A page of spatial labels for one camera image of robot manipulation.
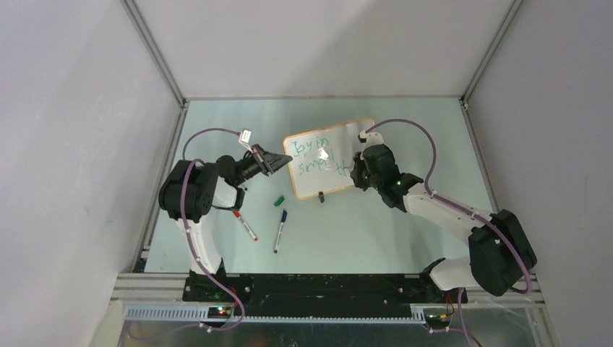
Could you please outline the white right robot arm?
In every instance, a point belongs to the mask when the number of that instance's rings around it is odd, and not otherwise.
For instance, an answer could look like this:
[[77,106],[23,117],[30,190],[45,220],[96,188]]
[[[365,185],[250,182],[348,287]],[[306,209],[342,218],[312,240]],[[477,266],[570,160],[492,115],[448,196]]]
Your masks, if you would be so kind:
[[428,190],[423,179],[400,172],[383,144],[355,153],[350,177],[355,187],[374,189],[388,207],[424,218],[468,247],[467,256],[435,260],[421,272],[420,291],[427,301],[441,301],[459,288],[481,288],[494,296],[519,292],[515,284],[530,278],[536,253],[509,210],[491,213]]

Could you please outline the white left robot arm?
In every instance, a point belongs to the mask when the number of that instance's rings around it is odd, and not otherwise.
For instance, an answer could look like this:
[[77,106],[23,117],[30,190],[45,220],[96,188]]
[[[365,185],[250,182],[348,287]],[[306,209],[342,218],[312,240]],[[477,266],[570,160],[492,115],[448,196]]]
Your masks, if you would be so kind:
[[190,270],[198,275],[209,274],[200,286],[209,300],[225,298],[228,281],[216,274],[223,258],[213,240],[207,215],[212,209],[237,213],[244,202],[246,181],[258,174],[271,176],[291,161],[289,155],[272,153],[255,144],[239,160],[230,155],[223,155],[213,163],[181,159],[163,182],[158,204],[185,234]]

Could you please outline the green marker cap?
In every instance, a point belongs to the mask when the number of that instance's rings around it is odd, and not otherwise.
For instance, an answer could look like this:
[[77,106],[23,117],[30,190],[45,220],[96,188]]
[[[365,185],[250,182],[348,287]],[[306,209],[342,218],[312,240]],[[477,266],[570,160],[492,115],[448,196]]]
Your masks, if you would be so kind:
[[279,207],[283,202],[285,201],[285,197],[284,196],[280,196],[275,202],[274,202],[274,206],[275,207]]

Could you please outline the yellow framed whiteboard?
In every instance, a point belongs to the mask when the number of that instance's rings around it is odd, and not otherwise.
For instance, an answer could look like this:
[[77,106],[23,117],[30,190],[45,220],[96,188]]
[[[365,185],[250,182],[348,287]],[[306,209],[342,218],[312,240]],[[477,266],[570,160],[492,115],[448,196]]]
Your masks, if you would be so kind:
[[353,186],[353,156],[361,151],[358,135],[374,126],[371,118],[288,136],[283,141],[295,196],[300,200]]

